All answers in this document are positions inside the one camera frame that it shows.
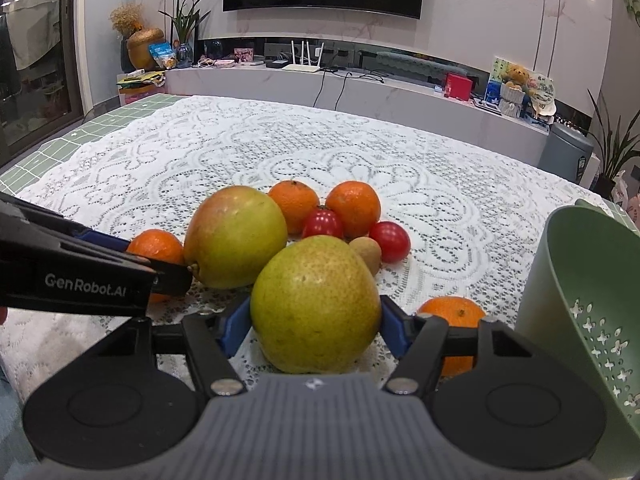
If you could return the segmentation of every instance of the cherry tomato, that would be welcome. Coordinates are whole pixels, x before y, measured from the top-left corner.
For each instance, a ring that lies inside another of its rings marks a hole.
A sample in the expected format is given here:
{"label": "cherry tomato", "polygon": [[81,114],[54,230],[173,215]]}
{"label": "cherry tomato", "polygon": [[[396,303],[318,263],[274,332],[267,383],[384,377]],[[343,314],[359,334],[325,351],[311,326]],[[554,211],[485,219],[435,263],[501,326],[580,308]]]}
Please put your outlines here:
{"label": "cherry tomato", "polygon": [[369,238],[382,249],[382,261],[395,264],[404,260],[411,250],[411,239],[406,231],[393,222],[378,222],[369,231]]}
{"label": "cherry tomato", "polygon": [[342,238],[344,236],[344,229],[342,228],[340,217],[330,209],[322,207],[314,209],[305,219],[302,237],[307,238],[315,235],[329,235]]}

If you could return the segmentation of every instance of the gray trash can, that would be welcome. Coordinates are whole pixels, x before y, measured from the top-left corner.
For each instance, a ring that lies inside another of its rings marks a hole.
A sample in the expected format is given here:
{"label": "gray trash can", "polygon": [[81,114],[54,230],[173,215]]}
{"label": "gray trash can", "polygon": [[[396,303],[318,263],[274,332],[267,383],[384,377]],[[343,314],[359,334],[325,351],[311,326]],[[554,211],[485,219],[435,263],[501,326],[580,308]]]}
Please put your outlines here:
{"label": "gray trash can", "polygon": [[579,184],[592,151],[591,139],[565,124],[554,123],[551,125],[538,168]]}

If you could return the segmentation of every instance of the snack bag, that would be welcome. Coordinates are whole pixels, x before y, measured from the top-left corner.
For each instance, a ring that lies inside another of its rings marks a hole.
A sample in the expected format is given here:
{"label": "snack bag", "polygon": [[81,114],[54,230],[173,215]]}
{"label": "snack bag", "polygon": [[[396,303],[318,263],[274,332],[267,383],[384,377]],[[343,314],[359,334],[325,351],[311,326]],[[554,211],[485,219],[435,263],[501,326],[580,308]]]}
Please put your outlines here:
{"label": "snack bag", "polygon": [[640,195],[633,196],[629,199],[629,204],[626,206],[626,213],[636,227],[640,229]]}
{"label": "snack bag", "polygon": [[149,45],[149,54],[156,60],[158,66],[164,70],[175,68],[177,63],[175,52],[168,43]]}
{"label": "snack bag", "polygon": [[622,179],[625,174],[625,170],[620,171],[614,178],[613,182],[616,183],[616,187],[611,192],[611,201],[614,204],[618,204],[623,210],[626,211],[628,207],[628,197],[626,195],[626,182]]}

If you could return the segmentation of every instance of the orange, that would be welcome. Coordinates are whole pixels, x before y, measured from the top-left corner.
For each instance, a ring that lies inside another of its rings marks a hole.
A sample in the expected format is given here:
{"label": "orange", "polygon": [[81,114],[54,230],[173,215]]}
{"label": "orange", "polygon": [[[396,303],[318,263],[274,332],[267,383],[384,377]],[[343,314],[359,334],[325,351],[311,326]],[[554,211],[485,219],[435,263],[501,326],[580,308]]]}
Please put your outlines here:
{"label": "orange", "polygon": [[380,199],[365,182],[348,180],[338,184],[329,193],[325,205],[340,217],[347,238],[366,236],[380,220]]}
{"label": "orange", "polygon": [[[137,254],[145,258],[153,258],[161,262],[184,265],[184,255],[180,240],[170,232],[162,229],[148,229],[133,238],[127,247],[127,253]],[[149,303],[168,300],[164,294],[152,294]]]}
{"label": "orange", "polygon": [[[486,316],[484,311],[473,301],[456,296],[433,298],[421,306],[417,314],[422,312],[443,317],[450,326],[463,328],[476,328],[478,322]],[[453,377],[468,372],[473,366],[474,359],[472,357],[445,357],[442,376]]]}
{"label": "orange", "polygon": [[316,192],[297,180],[284,180],[277,183],[268,195],[280,207],[290,235],[299,235],[305,225],[306,217],[320,205]]}

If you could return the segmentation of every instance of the green basket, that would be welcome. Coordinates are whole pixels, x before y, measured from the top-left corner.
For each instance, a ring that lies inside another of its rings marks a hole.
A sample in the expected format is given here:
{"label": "green basket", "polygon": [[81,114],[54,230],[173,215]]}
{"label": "green basket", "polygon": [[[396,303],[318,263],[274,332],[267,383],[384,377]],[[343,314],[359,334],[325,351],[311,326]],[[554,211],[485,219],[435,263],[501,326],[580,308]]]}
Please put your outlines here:
{"label": "green basket", "polygon": [[639,276],[635,232],[592,208],[557,209],[515,327],[600,395],[607,426],[591,461],[609,478],[640,470]]}

